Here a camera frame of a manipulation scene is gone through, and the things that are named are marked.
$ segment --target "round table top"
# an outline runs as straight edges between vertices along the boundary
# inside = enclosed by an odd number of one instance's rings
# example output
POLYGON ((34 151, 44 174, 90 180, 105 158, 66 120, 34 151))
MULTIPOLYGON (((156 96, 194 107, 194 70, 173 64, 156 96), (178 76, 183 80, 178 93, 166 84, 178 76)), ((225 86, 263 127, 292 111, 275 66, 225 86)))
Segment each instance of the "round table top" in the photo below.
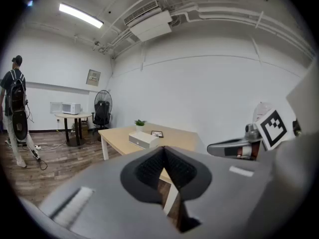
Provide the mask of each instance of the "round table top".
POLYGON ((79 119, 79 118, 87 118, 92 116, 92 114, 86 114, 86 113, 82 113, 82 114, 55 114, 56 117, 59 118, 67 118, 67 119, 79 119))

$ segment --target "black backpack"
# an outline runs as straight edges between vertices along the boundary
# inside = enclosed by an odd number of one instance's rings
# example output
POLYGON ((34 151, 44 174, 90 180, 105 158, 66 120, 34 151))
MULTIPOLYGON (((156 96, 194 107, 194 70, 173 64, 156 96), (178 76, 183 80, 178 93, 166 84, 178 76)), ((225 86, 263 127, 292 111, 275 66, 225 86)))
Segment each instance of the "black backpack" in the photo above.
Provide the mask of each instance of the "black backpack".
POLYGON ((27 117, 25 114, 26 96, 23 86, 24 75, 21 73, 20 78, 17 78, 15 72, 12 73, 12 70, 11 75, 13 82, 6 94, 8 109, 12 112, 12 123, 15 136, 19 140, 23 140, 27 135, 28 129, 27 117))

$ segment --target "beige pants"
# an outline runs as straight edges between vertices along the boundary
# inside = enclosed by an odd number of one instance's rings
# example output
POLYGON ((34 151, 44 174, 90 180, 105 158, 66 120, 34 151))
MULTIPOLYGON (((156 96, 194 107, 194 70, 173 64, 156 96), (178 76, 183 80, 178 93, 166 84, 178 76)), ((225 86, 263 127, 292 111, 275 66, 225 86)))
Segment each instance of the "beige pants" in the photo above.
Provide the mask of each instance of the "beige pants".
MULTIPOLYGON (((7 130, 8 130, 8 134, 9 134, 9 138, 10 138, 13 154, 14 154, 16 160, 18 162, 20 162, 22 157, 21 157, 21 155, 19 153, 18 145, 16 143, 16 137, 15 137, 14 130, 13 130, 12 116, 5 116, 5 120, 6 120, 7 130)), ((38 153, 37 150, 34 147, 34 143, 32 141, 32 138, 31 138, 30 134, 29 134, 29 130, 28 130, 28 133, 27 133, 26 138, 24 140, 25 140, 26 145, 28 146, 32 156, 34 156, 33 153, 32 153, 32 150, 34 150, 35 153, 38 153)))

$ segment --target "chair backrest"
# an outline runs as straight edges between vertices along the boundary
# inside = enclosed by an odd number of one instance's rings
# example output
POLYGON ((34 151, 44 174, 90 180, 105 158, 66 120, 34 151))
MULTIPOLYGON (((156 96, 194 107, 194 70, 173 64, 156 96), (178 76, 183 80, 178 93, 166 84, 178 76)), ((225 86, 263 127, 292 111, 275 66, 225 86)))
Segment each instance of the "chair backrest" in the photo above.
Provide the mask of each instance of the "chair backrest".
POLYGON ((95 109, 95 119, 96 120, 107 120, 109 116, 109 108, 110 103, 106 101, 98 101, 96 105, 94 105, 95 109))

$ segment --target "white microwave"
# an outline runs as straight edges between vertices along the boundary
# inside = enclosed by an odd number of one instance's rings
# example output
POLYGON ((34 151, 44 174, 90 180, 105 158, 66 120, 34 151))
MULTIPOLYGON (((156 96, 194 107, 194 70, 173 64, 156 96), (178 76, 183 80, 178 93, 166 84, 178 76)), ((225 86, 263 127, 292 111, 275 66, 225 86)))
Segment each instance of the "white microwave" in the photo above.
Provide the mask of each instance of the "white microwave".
POLYGON ((75 103, 62 103, 62 112, 64 114, 79 114, 81 112, 81 105, 75 103))

